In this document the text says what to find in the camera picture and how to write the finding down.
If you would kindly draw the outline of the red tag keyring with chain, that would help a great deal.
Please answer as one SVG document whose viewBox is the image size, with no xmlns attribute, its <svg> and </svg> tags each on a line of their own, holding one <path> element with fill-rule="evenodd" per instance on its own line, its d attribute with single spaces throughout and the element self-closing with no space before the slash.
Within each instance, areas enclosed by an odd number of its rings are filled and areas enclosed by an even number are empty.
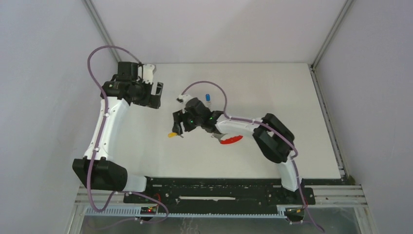
<svg viewBox="0 0 413 234">
<path fill-rule="evenodd" d="M 217 139 L 222 145 L 229 145 L 242 140 L 243 136 L 235 134 L 212 134 L 211 138 Z"/>
</svg>

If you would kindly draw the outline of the yellow tagged key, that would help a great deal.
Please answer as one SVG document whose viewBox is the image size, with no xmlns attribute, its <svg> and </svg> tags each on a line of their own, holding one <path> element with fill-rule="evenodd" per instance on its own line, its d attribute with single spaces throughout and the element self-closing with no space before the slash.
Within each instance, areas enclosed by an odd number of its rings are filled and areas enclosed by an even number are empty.
<svg viewBox="0 0 413 234">
<path fill-rule="evenodd" d="M 175 133 L 175 132 L 169 133 L 169 134 L 168 134 L 168 137 L 169 137 L 169 138 L 172 138 L 172 137 L 181 137 L 181 138 L 183 138 L 182 135 L 180 135 L 180 134 L 178 134 L 178 133 Z"/>
</svg>

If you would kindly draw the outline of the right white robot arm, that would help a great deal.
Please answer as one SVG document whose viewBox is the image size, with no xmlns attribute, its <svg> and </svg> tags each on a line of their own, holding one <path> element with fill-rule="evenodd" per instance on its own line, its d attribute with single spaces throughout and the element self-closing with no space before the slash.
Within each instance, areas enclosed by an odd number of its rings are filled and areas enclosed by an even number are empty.
<svg viewBox="0 0 413 234">
<path fill-rule="evenodd" d="M 268 113 L 259 119 L 229 117 L 223 111 L 210 110 L 190 95 L 179 95 L 177 101 L 183 107 L 172 114 L 173 126 L 169 137 L 182 136 L 196 128 L 202 128 L 221 144 L 232 144 L 243 137 L 251 137 L 263 156 L 276 164 L 285 201 L 295 204 L 302 199 L 301 179 L 292 161 L 295 137 L 273 114 Z"/>
</svg>

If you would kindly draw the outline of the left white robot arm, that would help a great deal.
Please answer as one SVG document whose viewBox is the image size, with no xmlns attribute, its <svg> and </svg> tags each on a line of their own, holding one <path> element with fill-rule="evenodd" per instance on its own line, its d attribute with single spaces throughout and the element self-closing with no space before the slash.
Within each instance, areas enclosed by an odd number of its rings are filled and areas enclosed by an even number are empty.
<svg viewBox="0 0 413 234">
<path fill-rule="evenodd" d="M 74 159 L 72 169 L 81 183 L 91 190 L 135 192 L 142 203 L 152 201 L 154 190 L 148 177 L 134 175 L 115 162 L 115 146 L 123 120 L 132 105 L 158 109 L 163 83 L 152 93 L 153 64 L 119 62 L 117 73 L 101 90 L 99 117 L 91 143 L 83 158 Z"/>
</svg>

